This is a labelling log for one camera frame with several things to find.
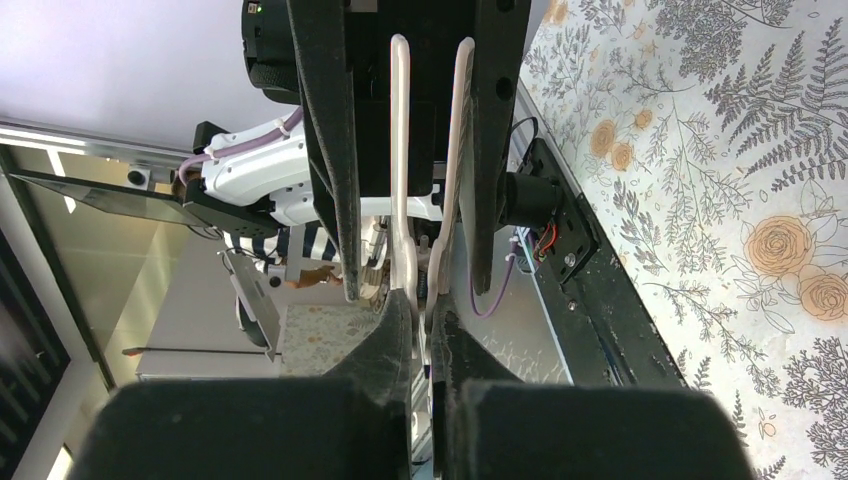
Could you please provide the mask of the brown bag sealing clip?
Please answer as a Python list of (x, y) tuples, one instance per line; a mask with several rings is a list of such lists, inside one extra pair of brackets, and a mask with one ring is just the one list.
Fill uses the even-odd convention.
[[(449, 292), (446, 255), (452, 242), (460, 193), (460, 167), (468, 144), (471, 81), (475, 41), (466, 37), (456, 50), (450, 121), (448, 128), (446, 179), (443, 190), (446, 205), (439, 218), (441, 227), (427, 261), (427, 297), (420, 320), (434, 317), (438, 297)], [(392, 233), (391, 286), (407, 294), (417, 310), (416, 282), (420, 267), (418, 247), (410, 233), (409, 218), (435, 221), (436, 208), (430, 204), (433, 166), (418, 162), (409, 166), (412, 61), (407, 39), (395, 34), (390, 42), (390, 205)]]

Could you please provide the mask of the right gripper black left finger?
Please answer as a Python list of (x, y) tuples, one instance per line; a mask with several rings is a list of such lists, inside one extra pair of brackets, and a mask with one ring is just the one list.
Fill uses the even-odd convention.
[(412, 327), (391, 291), (376, 328), (319, 376), (142, 381), (98, 414), (73, 479), (408, 479)]

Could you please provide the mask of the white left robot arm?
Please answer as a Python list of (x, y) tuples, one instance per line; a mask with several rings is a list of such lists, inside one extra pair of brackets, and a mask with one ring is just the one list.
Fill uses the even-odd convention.
[[(505, 155), (519, 70), (539, 26), (530, 1), (247, 1), (247, 73), (269, 99), (298, 102), (257, 136), (220, 133), (198, 151), (207, 196), (237, 217), (267, 205), (264, 229), (287, 225), (284, 189), (307, 181), (306, 222), (320, 222), (353, 285), (354, 224), (389, 194), (390, 159), (408, 158), (411, 192), (425, 195), (433, 166), (470, 153), (461, 172), (476, 226), (470, 272), (491, 283), (493, 236), (505, 206)], [(394, 143), (396, 106), (408, 140)]]

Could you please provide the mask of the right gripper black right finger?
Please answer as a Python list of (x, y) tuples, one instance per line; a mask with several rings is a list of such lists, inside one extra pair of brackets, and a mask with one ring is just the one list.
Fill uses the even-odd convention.
[(750, 479), (730, 419), (687, 389), (526, 383), (440, 298), (430, 345), (440, 479)]

